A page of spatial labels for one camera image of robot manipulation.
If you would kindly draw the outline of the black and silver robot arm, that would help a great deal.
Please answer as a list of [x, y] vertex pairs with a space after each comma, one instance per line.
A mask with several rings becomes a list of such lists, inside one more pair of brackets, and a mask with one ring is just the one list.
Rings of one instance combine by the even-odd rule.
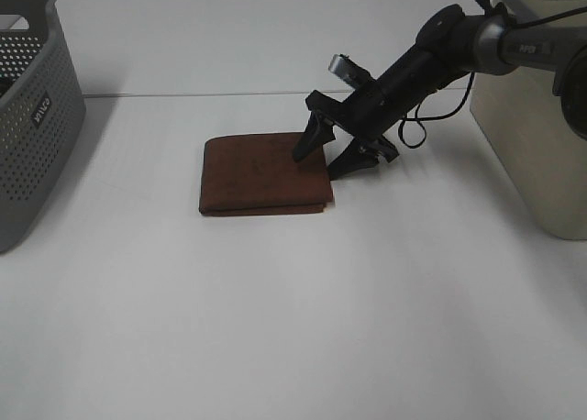
[[586, 27], [562, 27], [561, 19], [585, 14], [585, 7], [522, 22], [503, 3], [475, 0], [479, 15], [466, 15], [458, 4], [436, 12], [421, 27], [415, 43], [380, 77], [373, 78], [349, 56], [332, 58], [329, 70], [353, 92], [344, 101], [318, 91], [305, 99], [310, 112], [305, 131], [292, 151], [300, 162], [334, 140], [334, 127], [351, 135], [344, 151], [327, 166], [330, 179], [388, 162], [399, 151], [385, 136], [392, 126], [424, 125], [421, 104], [462, 77], [503, 76], [519, 67], [554, 74], [552, 93], [563, 117], [580, 138], [586, 137]]

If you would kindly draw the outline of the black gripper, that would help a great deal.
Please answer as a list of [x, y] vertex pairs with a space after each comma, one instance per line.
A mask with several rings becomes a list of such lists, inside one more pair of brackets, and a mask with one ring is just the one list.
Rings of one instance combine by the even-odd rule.
[[316, 149], [335, 139], [338, 126], [354, 139], [327, 166], [330, 180], [379, 164], [387, 152], [379, 137], [426, 96], [450, 81], [450, 48], [416, 43], [379, 78], [365, 83], [344, 101], [318, 91], [306, 97], [310, 111], [306, 128], [293, 148], [292, 157], [301, 162]]

